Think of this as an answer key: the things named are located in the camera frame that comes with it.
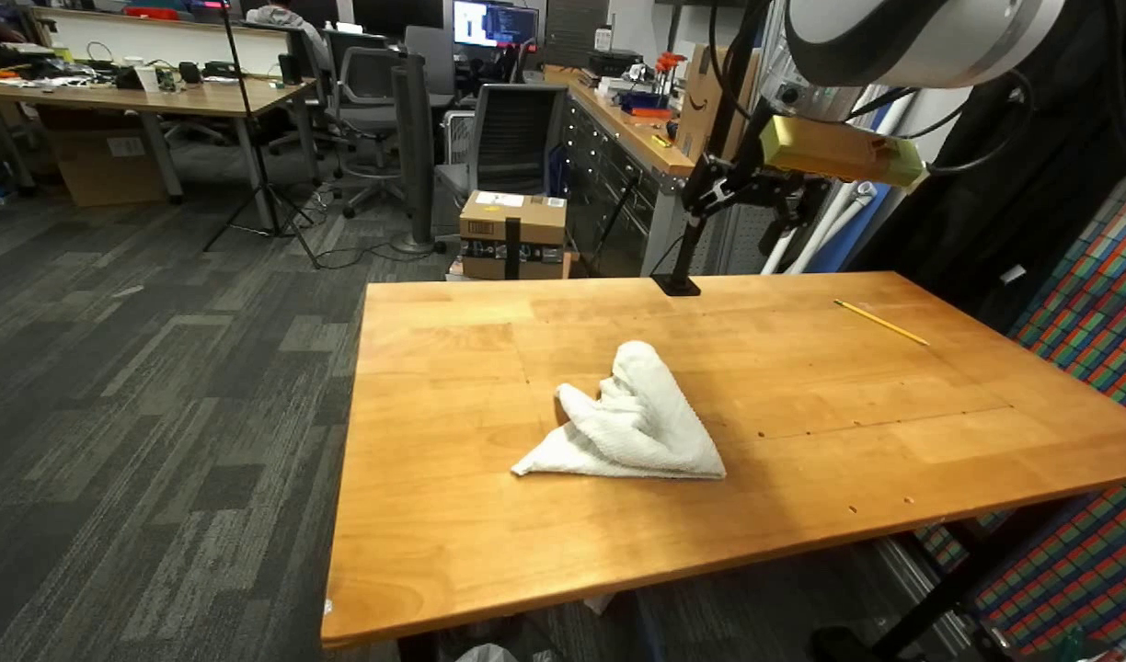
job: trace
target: black pole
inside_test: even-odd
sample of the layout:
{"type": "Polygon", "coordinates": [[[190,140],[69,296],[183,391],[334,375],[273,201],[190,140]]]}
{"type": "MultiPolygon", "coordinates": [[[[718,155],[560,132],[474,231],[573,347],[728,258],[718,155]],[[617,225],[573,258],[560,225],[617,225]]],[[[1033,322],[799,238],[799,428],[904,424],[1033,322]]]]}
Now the black pole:
{"type": "MultiPolygon", "coordinates": [[[[699,238],[704,238],[715,208],[722,208],[715,201],[715,157],[722,157],[728,130],[735,122],[740,87],[745,87],[745,78],[749,78],[749,67],[752,67],[752,49],[758,44],[764,14],[771,14],[771,0],[752,0],[745,19],[740,19],[740,34],[731,35],[731,44],[724,51],[722,100],[718,100],[715,130],[709,130],[704,157],[697,163],[697,171],[682,189],[682,207],[688,208],[688,225],[682,231],[676,260],[675,260],[675,271],[657,276],[666,293],[676,293],[676,296],[699,293],[699,285],[688,278],[688,267],[697,260],[699,238]]],[[[758,109],[752,113],[752,126],[749,126],[745,136],[758,136],[753,126],[771,122],[771,113],[761,106],[764,104],[758,104],[758,109]]]]}
{"type": "MultiPolygon", "coordinates": [[[[273,231],[273,236],[295,236],[295,238],[302,241],[309,263],[322,267],[322,260],[318,260],[314,247],[305,241],[305,236],[302,236],[298,228],[290,228],[290,220],[281,220],[281,214],[278,214],[278,201],[284,201],[284,207],[290,207],[295,214],[305,216],[305,208],[298,208],[295,201],[281,197],[281,196],[268,189],[266,149],[260,149],[260,142],[253,142],[253,136],[252,136],[257,113],[253,113],[253,104],[252,104],[252,95],[248,95],[242,62],[241,62],[235,28],[232,28],[232,14],[228,14],[228,10],[232,10],[232,3],[226,0],[226,3],[222,3],[222,23],[226,23],[228,51],[232,51],[232,71],[235,71],[241,104],[242,104],[242,136],[248,136],[248,142],[252,142],[252,149],[253,149],[253,168],[257,168],[253,197],[257,197],[257,196],[268,196],[268,207],[266,207],[266,208],[268,208],[268,231],[273,231]]],[[[201,250],[211,250],[211,247],[235,225],[235,216],[241,216],[242,208],[248,208],[248,201],[235,207],[235,214],[201,241],[201,250]]]]}
{"type": "Polygon", "coordinates": [[[676,49],[682,8],[685,8],[685,0],[675,0],[666,51],[675,51],[675,49],[676,49]]]}
{"type": "MultiPolygon", "coordinates": [[[[232,34],[232,3],[226,0],[222,3],[226,10],[222,10],[222,23],[226,23],[226,35],[228,35],[228,51],[232,51],[232,67],[235,67],[235,87],[241,87],[241,104],[242,104],[242,126],[252,130],[253,126],[253,104],[248,100],[248,79],[242,79],[242,67],[241,67],[241,49],[235,49],[235,34],[232,34]]],[[[260,178],[260,182],[268,179],[268,164],[266,164],[266,155],[253,146],[253,168],[257,168],[257,178],[260,178]]],[[[281,216],[278,216],[278,207],[268,201],[268,228],[278,231],[278,236],[284,236],[284,228],[281,228],[281,216]]]]}

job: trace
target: wooden desk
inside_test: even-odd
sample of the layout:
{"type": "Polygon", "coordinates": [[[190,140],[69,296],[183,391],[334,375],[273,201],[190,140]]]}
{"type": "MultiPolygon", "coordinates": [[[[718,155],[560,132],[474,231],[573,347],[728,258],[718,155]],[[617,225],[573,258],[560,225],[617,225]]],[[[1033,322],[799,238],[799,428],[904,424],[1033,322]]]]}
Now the wooden desk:
{"type": "Polygon", "coordinates": [[[622,140],[627,149],[634,149],[634,157],[641,157],[644,164],[676,179],[685,179],[697,168],[697,163],[685,149],[676,149],[676,142],[657,136],[652,122],[631,116],[627,109],[600,100],[589,84],[568,84],[568,87],[571,100],[584,106],[605,126],[605,132],[622,140]]]}
{"type": "MultiPolygon", "coordinates": [[[[302,104],[298,104],[309,84],[314,79],[273,87],[268,79],[252,79],[248,90],[252,90],[252,113],[266,113],[266,109],[287,104],[295,109],[302,146],[314,155],[309,122],[302,116],[302,104]]],[[[226,87],[226,84],[189,84],[183,90],[0,84],[0,100],[36,104],[36,106],[134,109],[134,113],[140,113],[148,142],[150,142],[160,171],[162,171],[162,189],[166,189],[170,197],[179,197],[183,189],[179,189],[179,179],[170,164],[170,155],[166,155],[162,113],[228,116],[235,126],[235,136],[241,136],[241,146],[242,146],[242,163],[248,163],[252,189],[257,196],[260,220],[273,225],[266,182],[260,182],[260,171],[253,168],[253,140],[252,140],[248,113],[242,113],[242,95],[241,95],[235,84],[232,87],[226,87]]],[[[21,155],[15,149],[15,140],[5,130],[5,116],[0,116],[0,149],[6,149],[15,171],[21,178],[20,182],[32,189],[32,178],[31,178],[21,155]]]]}
{"type": "Polygon", "coordinates": [[[1126,407],[898,276],[371,284],[327,647],[1126,482],[1126,407]],[[511,478],[649,339],[724,482],[511,478]]]}

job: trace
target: black metal frame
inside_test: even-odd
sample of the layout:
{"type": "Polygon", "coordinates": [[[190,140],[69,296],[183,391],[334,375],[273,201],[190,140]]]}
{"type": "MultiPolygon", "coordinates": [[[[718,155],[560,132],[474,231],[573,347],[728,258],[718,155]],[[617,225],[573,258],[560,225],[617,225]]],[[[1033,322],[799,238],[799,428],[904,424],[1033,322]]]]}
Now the black metal frame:
{"type": "Polygon", "coordinates": [[[305,241],[305,236],[298,231],[298,225],[290,216],[278,214],[278,201],[287,207],[290,214],[305,216],[314,225],[314,216],[295,207],[290,197],[284,197],[273,179],[268,179],[268,164],[266,164],[266,146],[252,136],[257,113],[253,104],[248,95],[248,79],[242,79],[242,67],[241,67],[241,49],[235,49],[235,34],[232,34],[232,3],[222,8],[222,23],[226,23],[226,35],[228,35],[228,51],[232,51],[232,67],[235,67],[235,87],[241,87],[241,104],[242,104],[242,132],[248,132],[248,146],[257,168],[253,191],[226,216],[226,225],[201,241],[201,254],[241,220],[241,214],[253,201],[253,197],[268,197],[266,214],[268,214],[268,228],[257,228],[266,236],[290,236],[298,238],[298,247],[305,250],[309,263],[322,267],[314,247],[305,241]]]}
{"type": "Polygon", "coordinates": [[[771,201],[778,207],[782,225],[799,225],[790,208],[790,196],[803,182],[803,178],[783,178],[772,168],[761,168],[761,142],[758,132],[771,126],[772,106],[758,100],[758,106],[749,116],[740,155],[735,163],[724,163],[728,130],[740,109],[740,87],[749,78],[752,49],[758,44],[761,19],[771,14],[771,0],[749,0],[740,34],[731,35],[722,67],[722,100],[709,126],[709,140],[704,146],[704,157],[697,163],[693,178],[682,189],[682,207],[688,208],[688,225],[682,231],[675,271],[657,276],[657,284],[669,296],[699,293],[699,285],[688,278],[697,247],[709,225],[709,216],[731,201],[771,201]]]}
{"type": "Polygon", "coordinates": [[[946,609],[953,609],[977,583],[998,572],[1026,539],[1033,539],[1047,524],[1064,515],[1066,501],[1033,502],[1007,522],[1002,522],[980,547],[946,572],[925,602],[918,602],[902,621],[882,632],[876,645],[860,645],[850,627],[821,627],[815,632],[816,662],[853,662],[859,658],[898,658],[912,638],[919,638],[946,609]]]}

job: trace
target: cardboard box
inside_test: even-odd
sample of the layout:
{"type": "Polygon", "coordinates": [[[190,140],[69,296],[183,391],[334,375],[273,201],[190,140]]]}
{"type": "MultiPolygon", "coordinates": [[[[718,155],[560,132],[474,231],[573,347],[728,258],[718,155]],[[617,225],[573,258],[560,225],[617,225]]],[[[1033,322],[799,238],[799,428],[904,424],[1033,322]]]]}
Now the cardboard box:
{"type": "Polygon", "coordinates": [[[474,191],[459,208],[459,247],[469,278],[565,278],[568,197],[474,191]]]}
{"type": "MultiPolygon", "coordinates": [[[[758,95],[758,51],[752,51],[752,67],[740,87],[740,106],[753,106],[758,95]]],[[[693,62],[685,67],[685,100],[682,100],[682,116],[676,116],[676,149],[688,157],[704,157],[715,116],[718,116],[718,100],[722,100],[722,84],[715,78],[709,67],[709,51],[697,49],[693,62]]],[[[745,140],[745,113],[735,113],[731,132],[724,140],[724,155],[722,157],[735,157],[740,140],[745,140]]]]}
{"type": "Polygon", "coordinates": [[[140,207],[162,197],[160,163],[123,113],[44,113],[57,168],[79,207],[140,207]]]}

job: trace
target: computer monitor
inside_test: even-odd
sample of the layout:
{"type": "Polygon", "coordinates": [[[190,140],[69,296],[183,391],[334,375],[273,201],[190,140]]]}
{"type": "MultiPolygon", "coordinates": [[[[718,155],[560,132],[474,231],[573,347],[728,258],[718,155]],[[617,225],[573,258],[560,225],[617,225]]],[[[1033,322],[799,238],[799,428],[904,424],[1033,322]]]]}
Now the computer monitor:
{"type": "Polygon", "coordinates": [[[409,24],[444,24],[444,8],[442,0],[352,0],[352,19],[370,34],[406,40],[409,24]]]}
{"type": "Polygon", "coordinates": [[[500,49],[533,40],[533,10],[457,0],[452,40],[469,49],[500,49]]]}
{"type": "Polygon", "coordinates": [[[497,40],[486,34],[486,10],[493,3],[459,3],[452,8],[452,40],[473,49],[497,49],[497,40]]]}

